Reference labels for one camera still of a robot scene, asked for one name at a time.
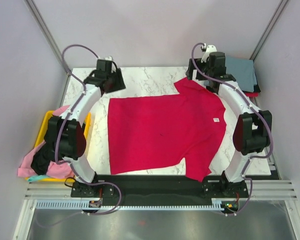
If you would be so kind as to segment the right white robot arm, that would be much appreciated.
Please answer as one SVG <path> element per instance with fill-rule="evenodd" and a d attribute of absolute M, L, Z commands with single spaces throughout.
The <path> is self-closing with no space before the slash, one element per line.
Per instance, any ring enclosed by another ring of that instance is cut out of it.
<path fill-rule="evenodd" d="M 266 147 L 273 147 L 272 114 L 262 111 L 243 93 L 237 80 L 226 70 L 223 52 L 206 50 L 202 58 L 191 57 L 186 71 L 189 80 L 207 81 L 207 90 L 227 102 L 237 118 L 232 134 L 235 152 L 217 182 L 202 182 L 206 198 L 246 198 L 246 170 L 252 159 Z"/>

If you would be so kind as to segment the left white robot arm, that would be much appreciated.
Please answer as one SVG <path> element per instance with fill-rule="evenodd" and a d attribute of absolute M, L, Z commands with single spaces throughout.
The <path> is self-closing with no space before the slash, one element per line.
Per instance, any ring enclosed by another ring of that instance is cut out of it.
<path fill-rule="evenodd" d="M 44 141 L 54 162 L 68 165 L 74 173 L 71 197 L 94 198 L 99 194 L 100 185 L 85 156 L 85 119 L 104 94 L 124 90 L 126 86 L 122 71 L 111 56 L 98 59 L 96 68 L 80 83 L 83 89 L 75 102 L 48 120 Z"/>

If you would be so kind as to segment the crimson red t-shirt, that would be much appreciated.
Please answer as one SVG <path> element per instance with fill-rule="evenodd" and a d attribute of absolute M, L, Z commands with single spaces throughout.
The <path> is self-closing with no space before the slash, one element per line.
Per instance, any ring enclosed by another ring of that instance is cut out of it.
<path fill-rule="evenodd" d="M 187 178 L 202 181 L 226 132 L 220 98 L 193 80 L 177 94 L 111 98 L 107 129 L 113 175 L 172 167 L 185 160 Z"/>

